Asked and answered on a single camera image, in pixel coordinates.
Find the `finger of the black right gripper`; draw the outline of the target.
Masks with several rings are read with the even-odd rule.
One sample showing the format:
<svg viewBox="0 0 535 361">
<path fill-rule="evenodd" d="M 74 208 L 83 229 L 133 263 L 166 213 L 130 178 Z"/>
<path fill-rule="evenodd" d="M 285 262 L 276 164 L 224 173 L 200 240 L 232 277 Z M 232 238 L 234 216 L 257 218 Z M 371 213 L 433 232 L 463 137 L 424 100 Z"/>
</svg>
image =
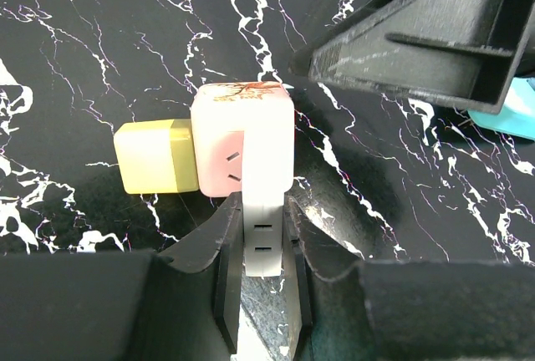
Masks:
<svg viewBox="0 0 535 361">
<path fill-rule="evenodd" d="M 534 0 L 369 0 L 290 71 L 341 89 L 498 113 L 534 74 Z"/>
</svg>

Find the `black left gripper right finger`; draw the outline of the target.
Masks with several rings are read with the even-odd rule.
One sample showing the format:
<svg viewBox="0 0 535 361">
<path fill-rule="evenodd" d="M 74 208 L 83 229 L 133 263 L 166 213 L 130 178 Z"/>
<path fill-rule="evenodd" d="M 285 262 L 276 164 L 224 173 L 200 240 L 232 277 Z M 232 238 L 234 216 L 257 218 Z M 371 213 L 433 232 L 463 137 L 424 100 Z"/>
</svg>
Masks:
<svg viewBox="0 0 535 361">
<path fill-rule="evenodd" d="M 531 360 L 534 270 L 518 263 L 365 261 L 283 208 L 293 360 Z"/>
</svg>

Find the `yellow plug adapter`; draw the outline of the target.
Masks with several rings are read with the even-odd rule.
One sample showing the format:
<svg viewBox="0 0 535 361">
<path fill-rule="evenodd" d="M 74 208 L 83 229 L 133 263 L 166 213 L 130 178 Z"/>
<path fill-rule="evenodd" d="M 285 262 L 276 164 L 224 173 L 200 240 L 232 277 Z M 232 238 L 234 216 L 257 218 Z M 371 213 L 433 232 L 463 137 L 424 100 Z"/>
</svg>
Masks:
<svg viewBox="0 0 535 361">
<path fill-rule="evenodd" d="M 170 194 L 199 189 L 189 119 L 123 124 L 114 148 L 125 192 Z"/>
</svg>

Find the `teal triangular power strip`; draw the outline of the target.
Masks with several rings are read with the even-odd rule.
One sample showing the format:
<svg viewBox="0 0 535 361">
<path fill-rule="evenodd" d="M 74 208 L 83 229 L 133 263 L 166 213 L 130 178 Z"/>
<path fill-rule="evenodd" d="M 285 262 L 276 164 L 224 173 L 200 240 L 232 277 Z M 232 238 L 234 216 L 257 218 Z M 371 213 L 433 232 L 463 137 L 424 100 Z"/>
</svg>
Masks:
<svg viewBox="0 0 535 361">
<path fill-rule="evenodd" d="M 514 78 L 498 114 L 469 110 L 471 120 L 479 127 L 534 140 L 534 78 Z"/>
</svg>

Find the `white cube socket adapter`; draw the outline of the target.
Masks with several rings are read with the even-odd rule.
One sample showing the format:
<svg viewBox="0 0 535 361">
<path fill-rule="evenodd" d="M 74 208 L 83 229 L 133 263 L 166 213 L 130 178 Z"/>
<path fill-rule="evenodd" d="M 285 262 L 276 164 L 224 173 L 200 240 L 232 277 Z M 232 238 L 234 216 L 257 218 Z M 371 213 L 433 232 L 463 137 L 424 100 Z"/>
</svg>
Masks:
<svg viewBox="0 0 535 361">
<path fill-rule="evenodd" d="M 243 203 L 244 265 L 248 277 L 277 277 L 282 270 L 283 196 Z"/>
</svg>

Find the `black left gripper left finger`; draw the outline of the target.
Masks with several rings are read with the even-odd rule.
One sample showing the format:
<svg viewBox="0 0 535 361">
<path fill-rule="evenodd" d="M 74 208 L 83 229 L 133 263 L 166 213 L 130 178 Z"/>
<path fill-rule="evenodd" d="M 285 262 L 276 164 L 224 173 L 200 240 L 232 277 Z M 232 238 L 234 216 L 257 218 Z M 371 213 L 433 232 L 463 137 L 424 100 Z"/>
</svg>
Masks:
<svg viewBox="0 0 535 361">
<path fill-rule="evenodd" d="M 163 252 L 7 255 L 4 360 L 228 360 L 237 351 L 242 197 Z"/>
</svg>

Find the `white pink socket adapter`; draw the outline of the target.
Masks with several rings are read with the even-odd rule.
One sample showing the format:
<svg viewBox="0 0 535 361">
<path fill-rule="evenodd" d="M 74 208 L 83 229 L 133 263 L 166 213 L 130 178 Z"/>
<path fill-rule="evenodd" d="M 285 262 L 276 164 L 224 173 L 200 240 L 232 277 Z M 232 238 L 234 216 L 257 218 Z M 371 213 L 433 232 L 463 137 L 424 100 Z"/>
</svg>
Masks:
<svg viewBox="0 0 535 361">
<path fill-rule="evenodd" d="M 202 85 L 191 106 L 196 168 L 205 196 L 225 197 L 258 178 L 283 192 L 293 184 L 294 104 L 274 81 Z"/>
</svg>

